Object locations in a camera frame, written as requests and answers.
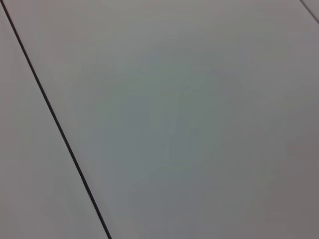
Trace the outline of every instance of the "gray surface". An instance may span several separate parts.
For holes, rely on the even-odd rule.
[[[299,0],[6,2],[114,239],[318,238]]]
[[[1,6],[0,238],[106,238]]]

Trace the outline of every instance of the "black line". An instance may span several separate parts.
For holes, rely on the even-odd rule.
[[[304,7],[307,9],[307,11],[310,13],[310,15],[315,19],[315,21],[319,24],[319,19],[316,17],[313,11],[305,4],[304,0],[300,0],[300,2],[304,5]]]
[[[79,166],[79,164],[78,164],[78,162],[77,162],[77,160],[76,160],[76,158],[75,158],[75,156],[74,156],[74,153],[73,153],[73,151],[72,151],[72,149],[71,149],[71,147],[70,147],[70,144],[69,144],[68,140],[66,139],[66,136],[65,136],[65,134],[64,134],[64,132],[63,132],[63,130],[62,130],[62,127],[61,127],[61,125],[60,125],[60,123],[59,123],[59,121],[58,121],[58,119],[57,119],[57,117],[56,117],[56,115],[55,115],[55,113],[54,113],[54,111],[53,111],[53,108],[52,108],[52,106],[51,106],[51,104],[50,104],[50,101],[49,101],[48,97],[46,96],[46,93],[45,93],[45,91],[44,91],[44,89],[43,89],[43,87],[42,87],[42,85],[41,85],[41,83],[40,83],[40,81],[39,81],[39,78],[38,78],[38,76],[37,76],[37,74],[36,74],[36,72],[35,72],[35,70],[34,70],[34,68],[33,68],[33,66],[32,66],[32,63],[31,63],[31,61],[30,61],[30,59],[29,59],[29,57],[28,57],[28,54],[26,53],[26,50],[25,50],[25,48],[24,48],[24,46],[23,46],[23,44],[22,44],[22,42],[21,42],[21,39],[20,39],[20,37],[19,37],[19,35],[18,35],[18,32],[17,32],[17,30],[16,30],[16,28],[15,28],[15,26],[14,26],[14,24],[13,24],[13,21],[12,21],[10,15],[9,15],[9,13],[8,13],[6,7],[5,7],[5,4],[4,4],[3,0],[0,0],[0,2],[1,2],[1,5],[2,5],[4,11],[5,11],[5,14],[6,14],[6,16],[7,16],[8,20],[9,20],[9,22],[10,22],[10,25],[11,25],[13,31],[14,31],[14,34],[15,34],[15,36],[16,36],[16,38],[17,38],[19,44],[20,44],[20,47],[21,47],[21,49],[22,49],[22,51],[23,51],[23,53],[24,53],[24,56],[26,57],[26,60],[27,60],[27,62],[28,62],[28,64],[29,64],[29,67],[30,67],[30,69],[31,69],[31,71],[32,71],[32,73],[33,73],[33,75],[34,75],[34,78],[35,78],[35,80],[36,80],[36,82],[37,82],[37,84],[38,84],[38,86],[39,86],[39,88],[40,88],[40,90],[41,90],[41,93],[42,93],[42,95],[43,95],[43,97],[44,97],[44,100],[45,100],[45,102],[46,102],[46,104],[47,104],[47,106],[48,106],[48,108],[49,108],[49,110],[50,110],[50,112],[51,112],[51,114],[52,114],[52,117],[53,117],[53,119],[54,119],[54,121],[55,121],[55,123],[56,123],[56,126],[58,127],[58,129],[59,129],[59,131],[60,131],[60,134],[61,134],[61,136],[62,136],[62,138],[63,138],[63,140],[64,140],[64,143],[65,143],[65,145],[66,145],[66,147],[67,147],[67,149],[68,149],[68,151],[69,151],[69,153],[70,153],[70,155],[71,155],[71,157],[72,157],[72,160],[73,160],[73,162],[74,162],[74,164],[75,164],[75,167],[76,167],[76,169],[78,170],[78,172],[79,172],[79,174],[80,174],[80,177],[81,177],[81,179],[82,179],[82,182],[83,182],[83,184],[84,184],[84,187],[85,187],[85,189],[86,189],[86,191],[87,191],[87,193],[88,193],[88,195],[89,195],[89,197],[90,197],[90,199],[91,199],[91,201],[92,201],[92,204],[93,204],[94,209],[95,209],[95,211],[96,211],[96,213],[97,213],[97,215],[98,215],[98,217],[99,217],[99,219],[100,219],[100,221],[101,221],[101,224],[102,224],[102,226],[103,226],[103,228],[104,228],[104,231],[105,231],[107,237],[108,237],[109,239],[112,239],[112,237],[111,237],[111,235],[110,235],[110,232],[109,232],[109,230],[108,230],[108,228],[107,228],[107,226],[106,226],[106,224],[105,224],[105,222],[104,222],[104,219],[103,219],[103,217],[102,217],[102,214],[101,214],[101,212],[100,212],[100,210],[99,210],[99,208],[98,208],[98,205],[96,204],[95,199],[94,199],[94,197],[93,197],[93,195],[92,195],[92,192],[91,192],[91,190],[90,190],[90,188],[89,188],[89,185],[88,185],[88,183],[86,182],[86,179],[85,179],[85,177],[84,177],[84,175],[83,175],[83,173],[82,173],[82,170],[81,170],[81,168],[80,168],[80,166]]]

